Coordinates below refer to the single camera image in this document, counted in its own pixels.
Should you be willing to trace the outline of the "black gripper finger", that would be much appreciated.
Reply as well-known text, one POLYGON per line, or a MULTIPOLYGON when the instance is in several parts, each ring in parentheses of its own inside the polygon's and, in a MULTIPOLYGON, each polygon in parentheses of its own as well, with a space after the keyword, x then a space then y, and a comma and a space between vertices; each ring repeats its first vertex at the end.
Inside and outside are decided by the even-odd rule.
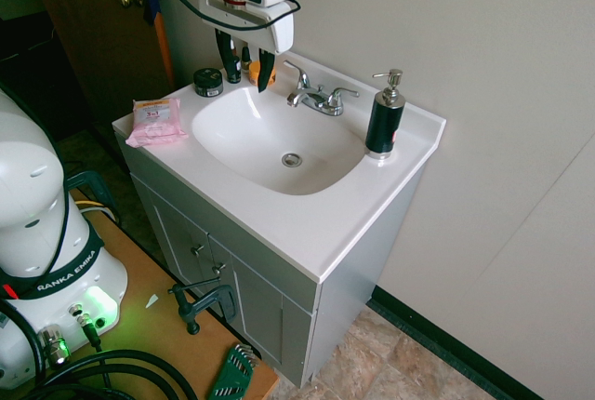
POLYGON ((239 58, 233 53, 231 36, 219 29, 216 29, 215 33, 218 52, 227 75, 227 80, 229 83, 239 83, 240 62, 239 58))
POLYGON ((260 49, 259 53, 259 72, 258 72, 258 92, 261 93, 266 90, 269 81, 271 79, 274 62, 275 62, 275 55, 266 51, 264 49, 260 49))

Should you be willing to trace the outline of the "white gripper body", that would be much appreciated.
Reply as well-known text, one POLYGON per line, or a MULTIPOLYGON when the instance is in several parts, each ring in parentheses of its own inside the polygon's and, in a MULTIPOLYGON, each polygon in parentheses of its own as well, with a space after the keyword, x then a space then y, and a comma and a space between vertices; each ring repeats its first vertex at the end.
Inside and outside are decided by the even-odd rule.
POLYGON ((290 6, 286 2, 272 7, 259 7, 246 3, 242 7, 231 8, 224 3, 224 0, 199 0, 199 10, 212 19, 212 21, 203 19, 204 23, 241 39, 253 47, 279 55, 293 45, 292 14, 263 28, 266 23, 290 11, 290 6))

